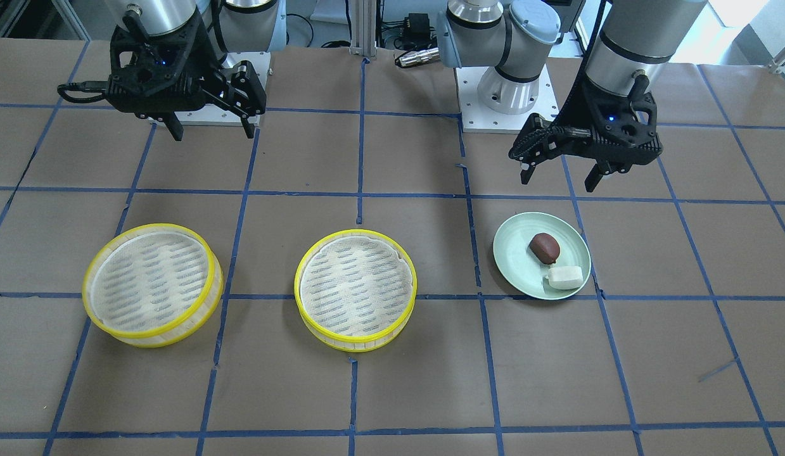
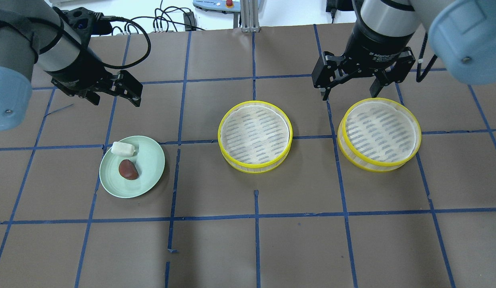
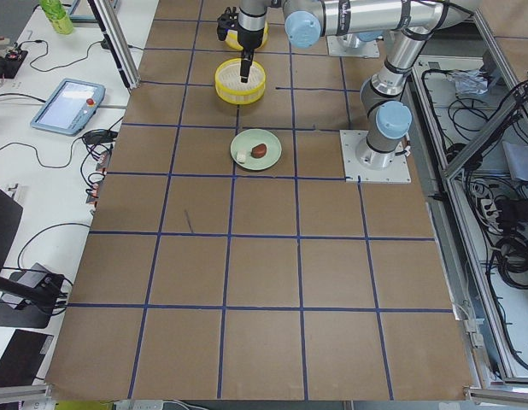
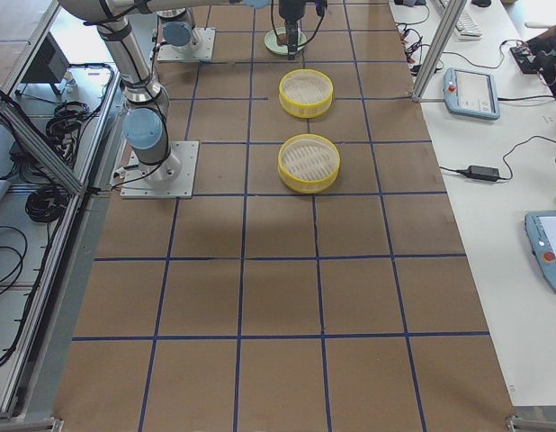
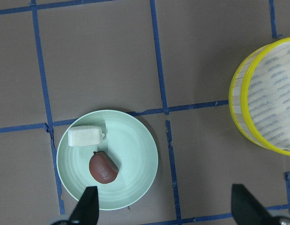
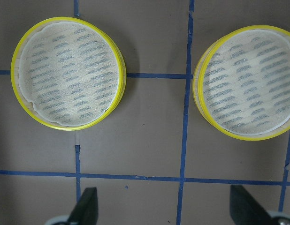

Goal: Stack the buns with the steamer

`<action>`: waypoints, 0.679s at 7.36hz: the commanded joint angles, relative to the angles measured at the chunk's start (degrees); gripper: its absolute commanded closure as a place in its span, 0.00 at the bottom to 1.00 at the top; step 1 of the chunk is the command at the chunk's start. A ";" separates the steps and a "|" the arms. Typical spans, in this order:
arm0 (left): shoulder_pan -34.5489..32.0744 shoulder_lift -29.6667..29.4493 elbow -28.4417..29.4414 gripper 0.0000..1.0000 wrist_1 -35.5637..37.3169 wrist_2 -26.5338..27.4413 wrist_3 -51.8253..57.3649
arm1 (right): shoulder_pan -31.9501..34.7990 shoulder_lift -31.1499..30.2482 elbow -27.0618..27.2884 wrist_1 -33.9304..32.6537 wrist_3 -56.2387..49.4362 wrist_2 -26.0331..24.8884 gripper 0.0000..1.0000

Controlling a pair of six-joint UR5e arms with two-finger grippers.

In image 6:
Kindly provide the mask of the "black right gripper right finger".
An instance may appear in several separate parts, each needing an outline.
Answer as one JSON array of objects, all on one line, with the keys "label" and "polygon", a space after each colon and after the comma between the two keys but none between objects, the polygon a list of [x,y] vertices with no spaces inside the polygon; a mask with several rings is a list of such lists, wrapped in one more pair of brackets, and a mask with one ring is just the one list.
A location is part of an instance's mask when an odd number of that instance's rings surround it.
[{"label": "black right gripper right finger", "polygon": [[275,220],[241,185],[230,186],[230,216],[236,225],[275,225]]}]

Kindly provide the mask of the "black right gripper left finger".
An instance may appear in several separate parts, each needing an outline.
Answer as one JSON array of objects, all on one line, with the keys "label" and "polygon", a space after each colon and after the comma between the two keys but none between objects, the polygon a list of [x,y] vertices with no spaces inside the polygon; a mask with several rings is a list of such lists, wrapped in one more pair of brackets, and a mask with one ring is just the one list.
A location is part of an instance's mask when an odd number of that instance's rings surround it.
[{"label": "black right gripper left finger", "polygon": [[95,225],[98,221],[98,194],[96,187],[88,187],[72,210],[68,225]]}]

